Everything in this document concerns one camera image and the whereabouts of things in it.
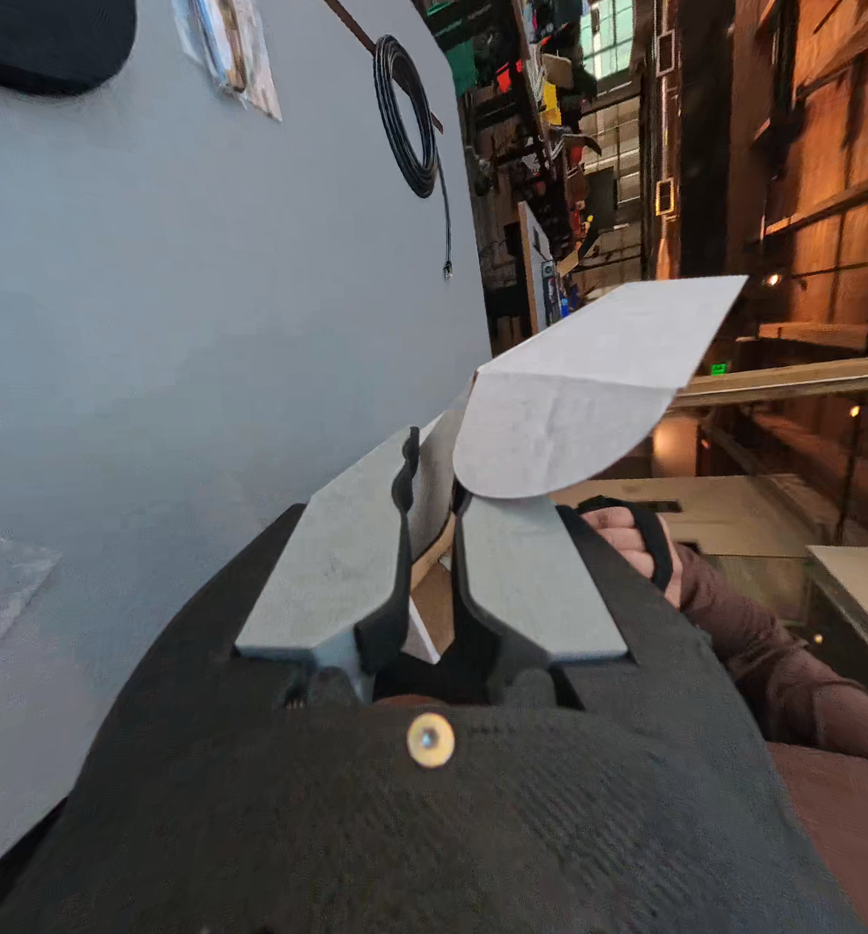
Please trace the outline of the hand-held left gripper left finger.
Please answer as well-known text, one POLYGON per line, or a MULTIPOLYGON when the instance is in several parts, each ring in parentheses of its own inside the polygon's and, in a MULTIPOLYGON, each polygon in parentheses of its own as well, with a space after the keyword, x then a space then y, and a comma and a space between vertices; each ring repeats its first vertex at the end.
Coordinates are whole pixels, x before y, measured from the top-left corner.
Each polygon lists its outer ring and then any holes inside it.
POLYGON ((338 669, 371 701, 407 639, 418 458, 419 429, 404 428, 312 495, 235 640, 241 657, 338 669))

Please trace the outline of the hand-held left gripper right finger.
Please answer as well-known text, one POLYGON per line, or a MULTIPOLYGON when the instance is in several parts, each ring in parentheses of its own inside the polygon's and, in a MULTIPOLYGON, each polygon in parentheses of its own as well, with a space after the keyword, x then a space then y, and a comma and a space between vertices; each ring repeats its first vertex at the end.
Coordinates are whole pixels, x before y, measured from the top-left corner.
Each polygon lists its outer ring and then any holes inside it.
POLYGON ((629 653, 556 505, 465 497, 451 554, 453 646, 498 702, 524 671, 629 653))

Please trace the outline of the small white cardboard box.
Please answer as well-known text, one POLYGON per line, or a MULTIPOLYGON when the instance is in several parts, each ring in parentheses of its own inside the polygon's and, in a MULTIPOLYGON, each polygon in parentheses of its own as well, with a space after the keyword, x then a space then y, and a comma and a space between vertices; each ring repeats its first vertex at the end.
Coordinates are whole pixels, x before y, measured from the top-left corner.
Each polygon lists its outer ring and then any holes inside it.
POLYGON ((420 430, 412 566, 435 554, 454 492, 550 499, 625 456, 693 377, 745 283, 629 283, 480 366, 420 430))

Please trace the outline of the person's right forearm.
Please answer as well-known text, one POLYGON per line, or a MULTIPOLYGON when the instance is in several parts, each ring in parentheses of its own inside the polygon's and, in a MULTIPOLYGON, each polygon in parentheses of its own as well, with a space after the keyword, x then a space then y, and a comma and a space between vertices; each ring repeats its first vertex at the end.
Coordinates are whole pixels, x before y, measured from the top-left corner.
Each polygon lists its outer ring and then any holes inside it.
POLYGON ((868 760, 868 690, 816 658, 702 556, 680 543, 674 549, 682 568, 680 610, 710 636, 765 738, 868 760))

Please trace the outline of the grey desk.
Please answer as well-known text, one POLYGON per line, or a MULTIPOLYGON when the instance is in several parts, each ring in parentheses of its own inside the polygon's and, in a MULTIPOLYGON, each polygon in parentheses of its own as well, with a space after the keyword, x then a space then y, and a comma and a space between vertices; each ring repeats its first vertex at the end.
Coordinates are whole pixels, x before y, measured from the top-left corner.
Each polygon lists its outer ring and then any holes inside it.
POLYGON ((450 279, 370 51, 333 2, 257 3, 280 123, 212 86, 171 2, 137 3, 88 94, 0 87, 0 537, 61 554, 0 640, 0 863, 183 604, 488 356, 451 70, 414 4, 338 2, 440 121, 450 279))

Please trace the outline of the person's right hand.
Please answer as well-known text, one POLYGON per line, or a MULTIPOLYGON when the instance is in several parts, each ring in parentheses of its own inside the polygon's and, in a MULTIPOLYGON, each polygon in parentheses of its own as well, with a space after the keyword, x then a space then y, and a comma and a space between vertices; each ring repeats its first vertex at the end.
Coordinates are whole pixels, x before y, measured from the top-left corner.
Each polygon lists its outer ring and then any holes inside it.
POLYGON ((657 522, 660 531, 654 536, 655 543, 663 543, 669 560, 663 556, 657 557, 650 551, 637 517, 626 506, 598 509, 583 515, 582 519, 644 579, 654 582, 659 571, 669 566, 671 576, 664 584, 662 594, 674 609, 679 610, 682 602, 683 563, 676 545, 670 538, 663 518, 649 510, 641 510, 639 515, 649 527, 652 521, 657 522))

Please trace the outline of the white table with wooden edge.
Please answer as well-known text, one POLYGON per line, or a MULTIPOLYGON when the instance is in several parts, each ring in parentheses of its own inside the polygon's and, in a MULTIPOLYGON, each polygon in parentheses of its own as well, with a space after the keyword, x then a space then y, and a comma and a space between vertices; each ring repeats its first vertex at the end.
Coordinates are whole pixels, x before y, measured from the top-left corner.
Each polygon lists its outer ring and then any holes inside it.
POLYGON ((569 314, 564 280, 553 258, 551 245, 530 206, 517 203, 521 239, 521 269, 533 336, 569 314))

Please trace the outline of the cluttered workshop benches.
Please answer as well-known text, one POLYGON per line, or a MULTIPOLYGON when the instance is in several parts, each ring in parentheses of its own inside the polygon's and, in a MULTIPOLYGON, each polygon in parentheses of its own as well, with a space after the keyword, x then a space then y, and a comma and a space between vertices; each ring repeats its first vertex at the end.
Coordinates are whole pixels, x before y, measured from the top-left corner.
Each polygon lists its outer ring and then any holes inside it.
POLYGON ((638 278, 651 2, 416 2, 451 67, 477 197, 508 195, 565 279, 638 278))

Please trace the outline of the small clear bag metal parts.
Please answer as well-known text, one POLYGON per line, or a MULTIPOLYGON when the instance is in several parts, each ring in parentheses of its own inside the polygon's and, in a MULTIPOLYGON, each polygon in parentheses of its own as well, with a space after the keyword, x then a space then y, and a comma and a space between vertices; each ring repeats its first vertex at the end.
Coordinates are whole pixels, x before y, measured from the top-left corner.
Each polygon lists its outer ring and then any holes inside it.
POLYGON ((254 1, 171 1, 183 53, 222 95, 280 123, 264 24, 254 1))

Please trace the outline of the black hook-and-loop tape roll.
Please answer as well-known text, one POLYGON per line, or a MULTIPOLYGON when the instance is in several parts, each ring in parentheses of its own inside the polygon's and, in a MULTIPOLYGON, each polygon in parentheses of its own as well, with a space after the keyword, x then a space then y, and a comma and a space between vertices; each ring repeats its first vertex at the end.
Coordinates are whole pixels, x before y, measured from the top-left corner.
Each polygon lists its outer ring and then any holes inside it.
POLYGON ((136 29, 135 1, 0 1, 0 87, 87 93, 119 73, 136 29))

